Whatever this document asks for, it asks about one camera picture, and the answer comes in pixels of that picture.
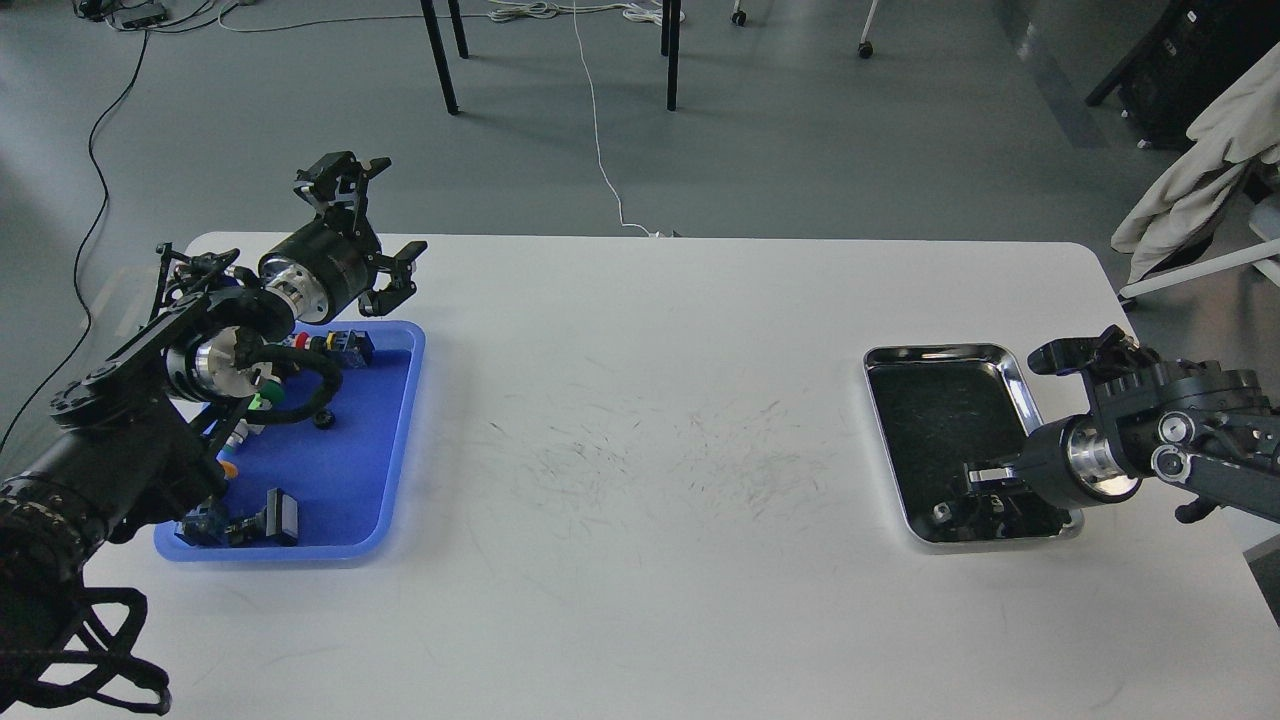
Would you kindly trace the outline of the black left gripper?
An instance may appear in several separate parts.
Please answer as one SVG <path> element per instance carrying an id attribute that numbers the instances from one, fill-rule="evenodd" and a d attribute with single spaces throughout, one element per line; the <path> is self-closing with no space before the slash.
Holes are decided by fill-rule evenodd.
<path id="1" fill-rule="evenodd" d="M 428 251 L 428 242 L 410 242 L 387 256 L 367 223 L 369 182 L 390 165 L 389 158 L 360 161 L 353 152 L 329 152 L 297 170 L 293 192 L 317 217 L 335 210 L 349 214 L 343 231 L 310 222 L 259 260 L 265 288 L 285 300 L 297 322 L 326 324 L 357 299 L 362 316 L 387 316 L 416 293 L 415 263 Z M 388 283 L 375 290 L 379 273 Z"/>

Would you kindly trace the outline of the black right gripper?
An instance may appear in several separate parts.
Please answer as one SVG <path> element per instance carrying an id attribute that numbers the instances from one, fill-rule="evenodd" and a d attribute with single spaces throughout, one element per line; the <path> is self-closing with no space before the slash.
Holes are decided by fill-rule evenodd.
<path id="1" fill-rule="evenodd" d="M 1028 436 L 1007 464 L 965 464 L 968 493 L 1021 493 L 1023 484 L 1060 509 L 1087 509 L 1130 500 L 1140 478 L 1126 474 L 1093 420 L 1059 420 Z"/>

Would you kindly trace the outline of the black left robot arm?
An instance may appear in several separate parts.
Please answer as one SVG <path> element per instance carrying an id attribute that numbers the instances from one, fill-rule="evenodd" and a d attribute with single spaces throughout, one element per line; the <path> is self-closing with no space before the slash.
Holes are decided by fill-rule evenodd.
<path id="1" fill-rule="evenodd" d="M 212 507 L 230 473 L 219 461 L 236 427 L 306 421 L 339 392 L 333 351 L 297 343 L 349 305 L 385 316 L 416 291 L 426 243 L 387 255 L 367 219 L 367 188 L 390 165 L 329 152 L 294 193 L 311 222 L 261 256 L 187 256 L 160 245 L 151 318 L 84 378 L 50 400 L 58 441 L 3 482 L 3 706 L 82 700 L 136 714 L 172 707 L 168 674 L 133 653 L 147 616 L 134 588 L 88 588 L 105 544 Z"/>

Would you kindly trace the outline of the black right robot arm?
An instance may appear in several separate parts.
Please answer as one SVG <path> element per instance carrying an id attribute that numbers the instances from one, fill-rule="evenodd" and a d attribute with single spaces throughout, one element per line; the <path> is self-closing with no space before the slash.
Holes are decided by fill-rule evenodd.
<path id="1" fill-rule="evenodd" d="M 1180 523 L 1219 507 L 1277 520 L 1277 410 L 1254 372 L 1164 360 L 1116 325 L 1050 341 L 1028 364 L 1078 374 L 1089 409 L 1036 428 L 1011 456 L 969 462 L 969 495 L 1029 492 L 1085 509 L 1126 501 L 1155 478 L 1193 495 L 1175 511 Z"/>

